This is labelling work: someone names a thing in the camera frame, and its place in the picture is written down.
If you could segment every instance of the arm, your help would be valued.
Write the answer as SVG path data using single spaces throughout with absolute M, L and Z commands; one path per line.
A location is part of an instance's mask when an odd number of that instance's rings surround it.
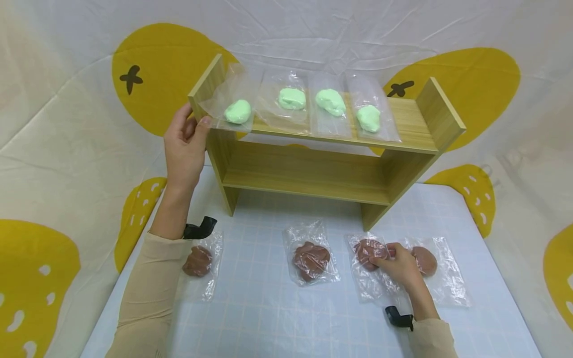
M 209 118 L 188 120 L 186 104 L 165 133 L 167 189 L 121 300 L 107 358 L 164 358 L 183 254 L 183 230 L 205 163 Z
M 430 291 L 418 269 L 416 258 L 399 243 L 387 245 L 394 259 L 370 258 L 396 282 L 404 286 L 414 311 L 410 348 L 416 358 L 457 358 L 450 326 L 439 318 Z

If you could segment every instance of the light green dough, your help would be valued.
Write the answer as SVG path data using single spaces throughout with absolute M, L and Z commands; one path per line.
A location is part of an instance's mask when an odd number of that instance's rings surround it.
M 344 105 L 342 96 L 331 88 L 322 89 L 316 94 L 316 104 L 335 117 L 346 113 L 346 105 Z
M 225 119 L 231 123 L 242 124 L 249 120 L 250 104 L 245 100 L 238 100 L 225 110 Z
M 360 108 L 356 117 L 363 130 L 371 133 L 380 130 L 380 111 L 373 105 Z
M 307 97 L 303 91 L 296 88 L 283 88 L 278 93 L 278 104 L 284 109 L 304 109 Z

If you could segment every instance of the black cross mark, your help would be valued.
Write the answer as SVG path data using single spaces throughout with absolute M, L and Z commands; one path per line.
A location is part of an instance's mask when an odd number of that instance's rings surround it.
M 412 87 L 414 85 L 414 81 L 406 81 L 403 84 L 399 85 L 397 83 L 393 83 L 392 92 L 388 93 L 387 97 L 392 97 L 393 95 L 398 95 L 398 97 L 404 97 L 406 95 L 406 88 Z
M 128 95 L 131 94 L 131 91 L 134 88 L 134 83 L 137 83 L 138 85 L 143 83 L 143 79 L 137 76 L 138 72 L 139 72 L 139 66 L 133 65 L 131 66 L 129 71 L 127 71 L 126 74 L 122 74 L 121 76 L 119 76 L 120 81 L 125 81 Z

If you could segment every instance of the brown dough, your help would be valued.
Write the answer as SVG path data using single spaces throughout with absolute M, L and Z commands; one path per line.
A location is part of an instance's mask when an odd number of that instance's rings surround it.
M 320 277 L 329 261 L 330 253 L 328 250 L 310 241 L 306 241 L 304 245 L 298 247 L 292 258 L 293 264 L 299 269 L 300 276 L 306 282 Z
M 414 246 L 412 255 L 418 261 L 418 267 L 423 276 L 432 276 L 438 269 L 438 261 L 435 256 L 425 247 Z
M 211 270 L 213 256 L 203 246 L 193 246 L 187 261 L 183 265 L 183 272 L 189 276 L 203 277 Z
M 371 263 L 368 259 L 371 257 L 379 257 L 386 259 L 388 257 L 388 250 L 384 244 L 373 239 L 362 239 L 359 243 L 354 245 L 354 252 L 358 258 L 358 262 L 367 271 L 374 271 L 378 266 Z

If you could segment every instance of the beige sleeve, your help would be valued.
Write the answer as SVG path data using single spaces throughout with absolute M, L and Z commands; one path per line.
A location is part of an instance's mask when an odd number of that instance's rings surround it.
M 121 300 L 106 358 L 165 358 L 185 242 L 147 233 Z
M 408 335 L 415 358 L 457 358 L 450 325 L 442 320 L 414 321 L 414 331 Z

